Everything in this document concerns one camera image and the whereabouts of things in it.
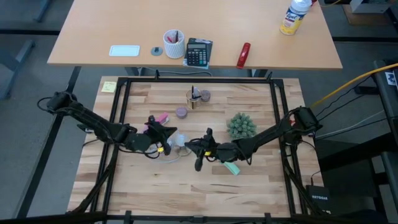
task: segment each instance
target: yellow cable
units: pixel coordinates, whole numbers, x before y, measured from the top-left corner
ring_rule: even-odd
[[[340,90],[346,88],[347,86],[351,85],[352,83],[354,83],[354,82],[360,80],[361,78],[365,78],[365,77],[367,77],[367,76],[372,75],[373,73],[381,72],[381,71],[387,70],[387,69],[389,69],[389,68],[394,68],[394,67],[398,67],[398,63],[395,63],[395,64],[393,64],[393,65],[388,65],[388,66],[385,66],[385,67],[382,67],[382,68],[378,68],[378,69],[372,70],[372,71],[370,71],[370,72],[366,72],[365,74],[360,75],[360,76],[354,78],[353,80],[349,81],[348,83],[345,83],[344,85],[340,86],[338,89],[336,89],[335,91],[329,93],[327,96],[323,97],[321,100],[316,101],[313,105],[311,105],[311,108],[314,108],[316,105],[322,103],[323,101],[325,101],[325,100],[328,99],[329,97],[331,97],[331,96],[333,96],[334,94],[338,93]]]
[[[331,4],[329,4],[329,5],[326,5],[326,6],[322,6],[321,4],[319,4],[321,7],[329,7],[329,6],[332,6],[332,5],[335,5],[335,4],[337,4],[337,3],[339,3],[339,2],[341,2],[342,0],[337,0],[337,1],[335,1],[335,2],[333,2],[333,3],[331,3]]]

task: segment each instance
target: white cup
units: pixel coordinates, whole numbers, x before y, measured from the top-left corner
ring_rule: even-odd
[[[178,31],[178,42],[177,43],[170,43],[169,37],[172,42],[175,42],[175,36]],[[176,59],[183,57],[185,54],[185,37],[184,34],[179,31],[179,30],[168,30],[164,35],[163,35],[163,42],[164,42],[164,49],[166,52],[166,55],[169,58]]]

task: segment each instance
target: yellow sticky note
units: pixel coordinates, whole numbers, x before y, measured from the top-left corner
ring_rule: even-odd
[[[103,93],[114,93],[116,89],[116,82],[104,82],[101,92]]]

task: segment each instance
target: wooden table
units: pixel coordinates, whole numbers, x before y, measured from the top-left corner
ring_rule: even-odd
[[[150,53],[163,34],[213,40],[210,66],[234,68],[245,42],[246,68],[341,69],[319,3],[293,36],[279,26],[291,0],[75,0],[48,63],[124,67],[182,67],[182,58]],[[112,45],[140,45],[138,57],[110,57]]]
[[[94,112],[104,118],[110,115],[114,94],[102,93],[101,89],[105,81],[117,79],[101,79]],[[284,82],[289,108],[304,105],[299,80],[284,79]],[[187,118],[178,119],[174,111],[185,105],[185,92],[191,85],[133,83],[125,123],[142,130],[150,114],[158,116],[168,112],[170,121],[166,126],[178,127],[190,139],[202,137],[209,127],[213,129],[217,142],[230,141],[226,123],[237,112],[250,115],[257,124],[258,132],[275,125],[269,85],[260,83],[198,83],[195,86],[211,91],[210,102],[189,112]],[[88,134],[86,141],[94,138],[93,134]],[[103,143],[99,141],[83,148],[69,210],[75,208],[94,186],[102,149]],[[172,152],[162,159],[173,159],[175,156]],[[264,212],[269,212],[272,217],[290,216],[278,141],[260,147],[253,156],[251,166],[246,161],[235,162],[241,169],[237,176],[218,162],[204,161],[201,172],[196,172],[195,159],[196,156],[190,154],[177,162],[160,164],[142,155],[120,152],[109,213],[124,215],[126,210],[131,210],[134,215],[263,217]],[[310,176],[320,170],[316,152],[308,144],[300,144],[298,159],[303,184],[309,184]],[[314,176],[314,181],[316,185],[323,185],[320,174]],[[295,187],[293,190],[296,209],[300,211],[298,193]],[[103,193],[104,190],[100,193],[99,204],[102,203]]]

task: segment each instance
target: teal object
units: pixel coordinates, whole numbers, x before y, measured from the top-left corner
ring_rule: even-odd
[[[231,173],[233,173],[234,175],[238,175],[240,173],[240,169],[233,164],[232,162],[224,162],[223,163],[225,167],[227,167],[229,169],[229,171],[231,171]]]

